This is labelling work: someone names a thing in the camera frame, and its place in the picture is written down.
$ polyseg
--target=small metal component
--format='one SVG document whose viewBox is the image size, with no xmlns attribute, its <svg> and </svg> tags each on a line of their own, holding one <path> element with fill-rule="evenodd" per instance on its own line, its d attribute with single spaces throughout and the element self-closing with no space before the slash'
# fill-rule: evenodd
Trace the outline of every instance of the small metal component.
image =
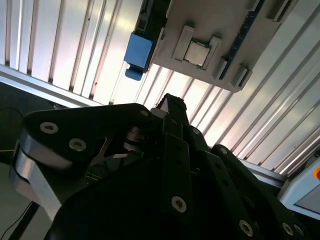
<svg viewBox="0 0 320 240">
<path fill-rule="evenodd" d="M 252 230 L 252 227 L 249 223 L 247 223 L 245 220 L 239 221 L 239 226 L 241 230 L 248 236 L 252 237 L 254 235 L 254 231 Z"/>
<path fill-rule="evenodd" d="M 184 59 L 196 66 L 203 66 L 210 48 L 200 42 L 191 41 Z"/>
<path fill-rule="evenodd" d="M 141 113 L 142 115 L 145 115 L 145 116 L 148 116 L 148 115 L 149 115 L 145 110 L 141 110 L 140 113 Z"/>
<path fill-rule="evenodd" d="M 130 144 L 128 142 L 123 143 L 123 148 L 128 150 L 128 151 L 135 151 L 135 152 L 140 152 L 141 147 L 137 145 Z"/>
<path fill-rule="evenodd" d="M 299 234 L 301 234 L 302 236 L 305 235 L 304 231 L 302 231 L 302 229 L 297 224 L 294 224 L 293 226 Z"/>
<path fill-rule="evenodd" d="M 224 60 L 223 58 L 220 58 L 220 61 L 219 61 L 218 65 L 216 66 L 216 69 L 214 70 L 214 72 L 212 74 L 212 77 L 214 79 L 218 80 L 220 78 L 220 76 L 221 76 L 222 72 L 224 71 L 227 63 L 228 62 L 226 60 Z"/>
<path fill-rule="evenodd" d="M 227 153 L 228 153 L 228 151 L 227 151 L 225 148 L 223 148 L 223 147 L 220 147 L 220 151 L 221 151 L 223 154 L 227 154 Z"/>
<path fill-rule="evenodd" d="M 25 155 L 21 148 L 14 168 L 16 169 L 14 172 L 17 172 L 19 179 L 27 180 L 27 182 L 23 180 L 23 183 L 27 184 L 22 186 L 15 185 L 17 191 L 30 200 L 41 203 L 51 221 L 54 220 L 56 213 L 66 199 L 87 186 L 85 174 L 77 180 L 68 180 L 60 177 L 52 178 L 52 175 L 44 170 L 45 167 L 37 165 Z"/>
<path fill-rule="evenodd" d="M 15 164 L 13 162 L 14 165 L 10 169 L 9 178 L 18 193 L 39 204 L 40 201 L 35 191 L 32 189 L 29 182 L 23 180 L 29 180 L 35 162 L 26 156 L 21 148 L 18 148 L 17 151 Z"/>
<path fill-rule="evenodd" d="M 241 90 L 252 75 L 252 71 L 244 66 L 239 66 L 231 82 L 234 88 Z"/>
<path fill-rule="evenodd" d="M 59 127 L 53 122 L 45 121 L 40 124 L 40 130 L 45 134 L 55 134 L 59 131 Z"/>
<path fill-rule="evenodd" d="M 172 58 L 178 61 L 183 61 L 184 56 L 188 50 L 188 46 L 192 39 L 195 29 L 190 26 L 183 26 L 182 33 L 179 37 L 179 41 L 176 45 Z"/>
<path fill-rule="evenodd" d="M 314 152 L 314 157 L 315 157 L 315 158 L 320 157 L 320 149 L 318 149 L 318 150 L 316 150 L 316 151 Z"/>
<path fill-rule="evenodd" d="M 280 3 L 277 2 L 271 9 L 271 12 L 266 16 L 267 19 L 271 19 L 274 22 L 280 22 L 289 4 L 289 0 L 283 0 Z"/>
<path fill-rule="evenodd" d="M 73 138 L 69 141 L 69 147 L 77 152 L 82 152 L 87 148 L 87 145 L 82 139 Z"/>
<path fill-rule="evenodd" d="M 151 112 L 154 116 L 156 116 L 156 117 L 158 117 L 158 118 L 160 118 L 160 119 L 164 119 L 165 116 L 168 115 L 168 113 L 167 113 L 166 111 L 163 111 L 163 110 L 161 110 L 161 109 L 159 109 L 159 108 L 151 108 L 150 112 Z"/>
<path fill-rule="evenodd" d="M 174 209 L 176 209 L 179 213 L 184 213 L 187 210 L 187 204 L 185 200 L 183 200 L 179 196 L 174 196 L 171 199 L 171 204 Z"/>
<path fill-rule="evenodd" d="M 193 131 L 195 134 L 197 134 L 197 135 L 200 134 L 200 131 L 199 131 L 198 129 L 196 129 L 196 128 L 194 128 L 192 131 Z"/>
<path fill-rule="evenodd" d="M 133 126 L 126 134 L 126 139 L 135 142 L 135 143 L 142 143 L 146 138 L 143 134 L 141 134 L 141 130 Z"/>
<path fill-rule="evenodd" d="M 294 231 L 291 229 L 291 227 L 287 223 L 283 222 L 282 227 L 286 231 L 287 234 L 289 234 L 290 236 L 294 235 Z"/>
</svg>

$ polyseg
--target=white panel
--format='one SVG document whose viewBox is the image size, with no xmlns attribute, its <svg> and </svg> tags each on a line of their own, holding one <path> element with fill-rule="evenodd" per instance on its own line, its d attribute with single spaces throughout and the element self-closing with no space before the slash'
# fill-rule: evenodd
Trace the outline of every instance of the white panel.
<svg viewBox="0 0 320 240">
<path fill-rule="evenodd" d="M 60 0 L 39 0 L 32 76 L 48 81 L 58 25 Z"/>
<path fill-rule="evenodd" d="M 159 100 L 161 100 L 165 96 L 165 94 L 171 94 L 180 98 L 189 79 L 189 76 L 183 75 L 179 72 L 174 72 L 169 79 L 169 82 L 167 83 L 167 86 L 165 87 Z"/>
<path fill-rule="evenodd" d="M 267 101 L 265 101 L 264 96 L 268 97 L 275 92 L 273 89 L 267 92 L 263 91 L 259 98 L 256 97 L 254 100 L 251 98 L 252 94 L 256 93 L 263 86 L 264 82 L 269 81 L 273 71 L 287 56 L 290 47 L 292 47 L 296 41 L 293 39 L 295 36 L 299 37 L 303 33 L 303 25 L 318 4 L 318 0 L 310 0 L 308 1 L 308 4 L 305 4 L 303 1 L 297 3 L 292 13 L 277 31 L 276 35 L 256 63 L 253 74 L 245 88 L 232 96 L 224 110 L 229 112 L 229 115 L 224 120 L 228 127 L 226 128 L 225 136 L 223 136 L 223 139 L 220 141 L 223 145 L 233 149 L 239 138 L 248 128 L 246 122 L 252 123 L 252 120 L 257 116 L 256 111 L 253 113 L 245 111 L 247 105 L 256 103 L 256 105 L 259 106 L 260 102 L 266 103 Z"/>
<path fill-rule="evenodd" d="M 135 102 L 138 104 L 144 105 L 147 97 L 149 95 L 149 92 L 151 91 L 153 84 L 155 81 L 157 81 L 159 73 L 161 71 L 161 67 L 159 67 L 156 64 L 153 64 L 150 68 L 150 70 L 144 75 L 144 78 L 142 78 L 143 82 L 141 83 L 141 89 L 139 89 L 139 92 L 137 92 L 136 100 Z"/>
<path fill-rule="evenodd" d="M 230 96 L 230 92 L 227 90 L 220 89 L 219 93 L 215 96 L 215 99 L 211 103 L 211 106 L 208 109 L 208 112 L 204 116 L 203 120 L 198 125 L 198 129 L 202 132 L 205 132 L 205 129 L 210 127 L 210 123 L 213 122 L 213 120 L 217 117 L 217 114 L 219 113 L 222 105 L 227 100 L 227 98 Z M 209 134 L 204 133 L 206 136 L 206 139 L 209 138 L 212 142 L 212 138 L 209 137 Z"/>
<path fill-rule="evenodd" d="M 21 0 L 11 1 L 10 68 L 18 70 L 23 6 Z"/>
<path fill-rule="evenodd" d="M 259 122 L 252 128 L 251 132 L 244 138 L 239 145 L 239 147 L 244 146 L 238 154 L 239 158 L 246 159 L 249 151 L 258 143 L 258 141 L 261 141 L 260 139 L 276 124 L 278 119 L 286 112 L 287 108 L 299 100 L 299 95 L 303 93 L 310 82 L 318 80 L 315 78 L 319 72 L 320 49 L 317 49 L 317 52 L 312 55 L 306 65 L 294 76 L 274 104 L 266 111 Z"/>
<path fill-rule="evenodd" d="M 79 66 L 75 76 L 73 92 L 76 94 L 81 94 L 85 82 L 89 62 L 91 61 L 92 51 L 95 44 L 95 39 L 98 34 L 100 23 L 103 22 L 103 20 L 101 21 L 101 19 L 103 18 L 104 14 L 104 7 L 104 0 L 94 0 L 90 19 L 88 20 L 89 24 L 87 32 L 85 33 L 85 40 L 79 60 Z"/>
<path fill-rule="evenodd" d="M 283 159 L 288 150 L 294 150 L 310 133 L 313 133 L 319 127 L 320 106 L 312 111 L 312 113 L 291 133 L 284 142 L 280 144 L 276 150 L 268 157 L 261 166 L 266 169 L 273 169 L 279 159 Z"/>
<path fill-rule="evenodd" d="M 5 64 L 7 0 L 0 0 L 0 64 Z"/>
<path fill-rule="evenodd" d="M 256 149 L 256 151 L 247 159 L 251 163 L 258 164 L 261 159 L 265 159 L 268 155 L 269 149 L 274 149 L 277 147 L 281 141 L 280 136 L 287 134 L 291 128 L 301 119 L 301 117 L 306 114 L 309 109 L 311 109 L 314 104 L 319 100 L 319 89 L 320 81 L 318 81 L 308 93 L 295 105 L 295 107 L 285 116 L 283 121 L 279 123 L 278 126 L 268 135 L 268 137 L 263 141 L 263 143 Z M 314 125 L 317 125 L 317 122 L 310 124 L 309 127 L 303 129 L 300 132 L 300 137 L 297 140 L 305 139 L 309 134 L 311 129 L 314 128 Z M 270 166 L 277 164 L 277 162 L 265 162 L 265 166 Z"/>
<path fill-rule="evenodd" d="M 320 31 L 317 25 L 320 25 L 320 15 L 317 15 L 312 25 L 302 34 L 291 51 L 272 73 L 261 91 L 256 95 L 254 101 L 245 109 L 243 115 L 241 115 L 237 122 L 241 124 L 243 129 L 248 129 L 255 117 L 264 110 L 264 107 L 270 102 L 274 94 L 295 71 L 315 44 L 317 44 L 320 39 Z M 234 153 L 236 155 L 239 154 L 244 145 L 245 143 L 242 141 Z"/>
<path fill-rule="evenodd" d="M 121 81 L 119 82 L 117 92 L 114 95 L 114 104 L 133 103 L 141 83 L 141 80 L 133 80 L 126 77 L 123 73 L 121 76 Z"/>
<path fill-rule="evenodd" d="M 209 88 L 210 84 L 195 79 L 190 86 L 190 89 L 184 97 L 184 103 L 186 105 L 186 114 L 188 118 L 191 117 L 192 113 L 195 111 L 198 103 L 205 94 L 206 90 Z"/>
<path fill-rule="evenodd" d="M 300 149 L 293 148 L 293 151 L 281 161 L 281 165 L 275 169 L 276 173 L 291 175 L 306 163 L 310 157 L 314 157 L 314 152 L 320 148 L 320 126 L 305 141 L 299 145 Z"/>
<path fill-rule="evenodd" d="M 88 0 L 64 0 L 57 51 L 54 61 L 53 84 L 69 89 L 76 60 Z"/>
<path fill-rule="evenodd" d="M 114 29 L 103 67 L 98 78 L 93 99 L 99 103 L 108 104 L 113 88 L 119 77 L 129 38 L 139 16 L 142 0 L 123 0 L 116 17 Z"/>
<path fill-rule="evenodd" d="M 104 58 L 108 51 L 108 44 L 111 38 L 112 28 L 115 24 L 117 18 L 116 15 L 118 14 L 119 10 L 116 9 L 116 4 L 120 7 L 119 1 L 108 0 L 103 10 L 102 21 L 99 25 L 98 34 L 94 43 L 92 58 L 89 62 L 83 89 L 81 90 L 82 96 L 86 98 L 89 97 L 93 83 L 102 70 Z"/>
<path fill-rule="evenodd" d="M 157 104 L 157 100 L 159 95 L 161 94 L 161 89 L 165 85 L 165 82 L 168 82 L 167 80 L 171 77 L 172 71 L 170 71 L 167 68 L 161 67 L 161 71 L 159 72 L 156 82 L 152 86 L 152 89 L 150 90 L 147 99 L 145 100 L 144 105 L 148 109 L 152 109 Z"/>
<path fill-rule="evenodd" d="M 208 95 L 208 98 L 205 100 L 202 106 L 200 106 L 199 112 L 195 116 L 194 120 L 191 122 L 191 125 L 195 126 L 196 128 L 199 127 L 200 122 L 203 118 L 207 115 L 208 110 L 212 107 L 215 99 L 222 92 L 220 87 L 213 87 Z"/>
<path fill-rule="evenodd" d="M 31 26 L 34 0 L 22 2 L 22 22 L 21 22 L 21 48 L 19 59 L 19 71 L 26 74 L 29 59 L 29 46 L 31 37 Z"/>
</svg>

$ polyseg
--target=cable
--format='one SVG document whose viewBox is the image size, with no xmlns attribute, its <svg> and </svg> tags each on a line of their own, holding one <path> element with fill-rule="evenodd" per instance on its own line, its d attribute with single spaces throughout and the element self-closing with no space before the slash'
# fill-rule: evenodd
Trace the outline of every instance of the cable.
<svg viewBox="0 0 320 240">
<path fill-rule="evenodd" d="M 6 150 L 0 150 L 0 153 L 6 153 L 6 152 L 14 152 L 14 149 L 6 149 Z"/>
<path fill-rule="evenodd" d="M 8 227 L 4 233 L 2 234 L 0 240 L 4 239 L 5 234 L 24 216 L 24 214 L 26 213 L 26 211 L 29 209 L 29 207 L 31 206 L 32 202 L 29 203 L 29 205 L 25 208 L 25 210 L 23 211 L 23 213 L 21 214 L 21 216 L 10 226 Z"/>
</svg>

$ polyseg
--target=metal ceiling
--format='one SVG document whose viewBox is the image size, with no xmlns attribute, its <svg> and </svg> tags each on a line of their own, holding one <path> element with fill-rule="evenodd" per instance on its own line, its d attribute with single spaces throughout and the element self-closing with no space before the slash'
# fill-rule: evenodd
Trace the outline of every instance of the metal ceiling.
<svg viewBox="0 0 320 240">
<path fill-rule="evenodd" d="M 185 100 L 208 145 L 226 145 L 282 175 L 320 146 L 319 0 L 297 3 L 238 93 L 155 64 L 142 81 L 126 78 L 123 59 L 141 4 L 0 0 L 0 81 L 68 107 L 152 108 L 170 93 Z"/>
</svg>

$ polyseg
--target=robotic arm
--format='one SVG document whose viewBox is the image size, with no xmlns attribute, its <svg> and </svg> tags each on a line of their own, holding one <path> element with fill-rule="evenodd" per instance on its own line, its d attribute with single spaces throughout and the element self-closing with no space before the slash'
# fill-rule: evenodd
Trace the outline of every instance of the robotic arm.
<svg viewBox="0 0 320 240">
<path fill-rule="evenodd" d="M 40 111 L 23 122 L 10 179 L 52 220 L 48 240 L 311 239 L 186 105 Z"/>
</svg>

